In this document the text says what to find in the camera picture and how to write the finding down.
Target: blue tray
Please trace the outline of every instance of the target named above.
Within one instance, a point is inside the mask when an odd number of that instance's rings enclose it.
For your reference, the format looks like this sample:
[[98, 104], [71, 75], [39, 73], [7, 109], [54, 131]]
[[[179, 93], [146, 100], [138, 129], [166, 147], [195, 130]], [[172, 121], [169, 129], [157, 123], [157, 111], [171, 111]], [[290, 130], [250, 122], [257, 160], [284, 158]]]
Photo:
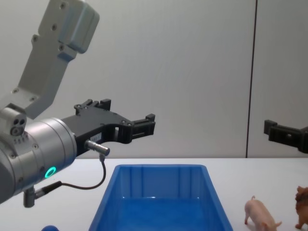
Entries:
[[232, 231], [201, 165], [119, 165], [90, 231]]

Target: white table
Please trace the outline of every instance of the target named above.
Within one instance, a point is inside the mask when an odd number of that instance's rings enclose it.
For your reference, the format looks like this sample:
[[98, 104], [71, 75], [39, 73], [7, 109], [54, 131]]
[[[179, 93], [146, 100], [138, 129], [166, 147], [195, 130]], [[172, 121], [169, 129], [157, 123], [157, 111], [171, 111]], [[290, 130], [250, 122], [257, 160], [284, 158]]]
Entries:
[[[294, 228], [298, 219], [296, 188], [308, 186], [308, 159], [107, 159], [106, 181], [98, 189], [60, 187], [36, 200], [33, 208], [23, 207], [22, 194], [1, 204], [0, 230], [41, 231], [50, 224], [60, 231], [88, 230], [111, 174], [120, 164], [206, 166], [234, 231], [254, 230], [252, 225], [244, 225], [244, 204], [252, 195], [263, 201], [277, 222], [282, 220], [279, 231], [297, 230]], [[101, 180], [102, 172], [97, 159], [76, 160], [72, 166], [38, 184], [36, 189], [57, 180], [92, 186]]]

